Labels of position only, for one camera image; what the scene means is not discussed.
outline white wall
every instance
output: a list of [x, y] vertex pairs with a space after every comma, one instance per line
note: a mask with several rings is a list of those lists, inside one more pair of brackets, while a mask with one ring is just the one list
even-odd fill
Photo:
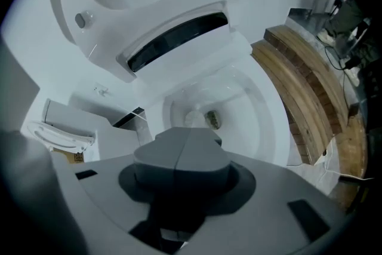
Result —
[[[312, 6], [313, 0], [241, 0], [239, 30], [249, 42], [263, 37], [267, 27], [285, 22], [291, 7]], [[40, 87], [27, 120], [41, 120], [46, 98], [116, 121], [137, 107], [130, 84], [92, 65], [62, 34], [50, 0], [15, 0], [1, 28], [4, 41], [24, 70]], [[109, 89], [98, 96], [94, 84]]]

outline toilet bowl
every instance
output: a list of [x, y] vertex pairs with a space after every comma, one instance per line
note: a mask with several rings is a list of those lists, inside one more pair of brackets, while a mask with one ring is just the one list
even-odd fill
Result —
[[154, 138], [212, 128], [223, 149], [286, 165], [289, 125], [238, 31], [239, 0], [52, 1], [85, 57], [131, 82]]

